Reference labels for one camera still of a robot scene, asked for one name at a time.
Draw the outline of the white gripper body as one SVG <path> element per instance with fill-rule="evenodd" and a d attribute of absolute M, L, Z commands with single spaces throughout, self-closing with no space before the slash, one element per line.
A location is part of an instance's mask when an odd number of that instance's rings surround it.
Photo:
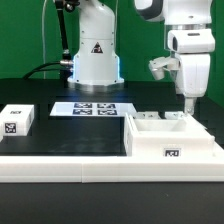
<path fill-rule="evenodd" d="M 210 71 L 209 54 L 176 54 L 179 70 L 175 83 L 187 98 L 202 97 L 208 85 Z"/>

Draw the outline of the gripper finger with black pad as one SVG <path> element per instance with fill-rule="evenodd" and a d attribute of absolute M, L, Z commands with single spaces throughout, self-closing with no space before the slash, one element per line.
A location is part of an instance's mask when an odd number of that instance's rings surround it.
<path fill-rule="evenodd" d="M 195 98 L 186 98 L 184 104 L 184 113 L 185 114 L 194 114 L 196 99 Z"/>

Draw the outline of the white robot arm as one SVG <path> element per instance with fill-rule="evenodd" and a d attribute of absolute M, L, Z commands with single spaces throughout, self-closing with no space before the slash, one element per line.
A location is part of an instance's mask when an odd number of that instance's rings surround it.
<path fill-rule="evenodd" d="M 87 91 L 106 91 L 143 75 L 169 76 L 193 114 L 205 95 L 215 38 L 213 0 L 129 0 L 115 13 L 100 0 L 77 0 L 79 47 L 68 83 Z"/>

